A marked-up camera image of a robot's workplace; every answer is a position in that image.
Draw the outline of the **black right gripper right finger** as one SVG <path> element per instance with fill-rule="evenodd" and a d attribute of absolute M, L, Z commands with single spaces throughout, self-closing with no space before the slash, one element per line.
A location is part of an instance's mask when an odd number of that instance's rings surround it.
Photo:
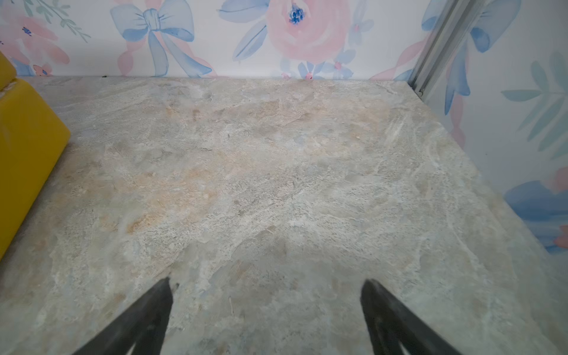
<path fill-rule="evenodd" d="M 375 354 L 459 353 L 375 279 L 364 282 L 360 304 Z"/>

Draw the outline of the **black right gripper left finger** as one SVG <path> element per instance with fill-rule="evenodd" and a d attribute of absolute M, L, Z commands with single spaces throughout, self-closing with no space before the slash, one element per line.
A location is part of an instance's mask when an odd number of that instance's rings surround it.
<path fill-rule="evenodd" d="M 76 354 L 159 354 L 173 295 L 168 277 L 159 280 Z"/>

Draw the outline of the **yellow plastic drawer cabinet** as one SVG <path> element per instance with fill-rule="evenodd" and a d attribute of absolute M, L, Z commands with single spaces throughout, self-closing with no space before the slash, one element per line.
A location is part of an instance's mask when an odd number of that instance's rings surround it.
<path fill-rule="evenodd" d="M 70 131 L 1 56 L 1 255 L 58 162 Z"/>

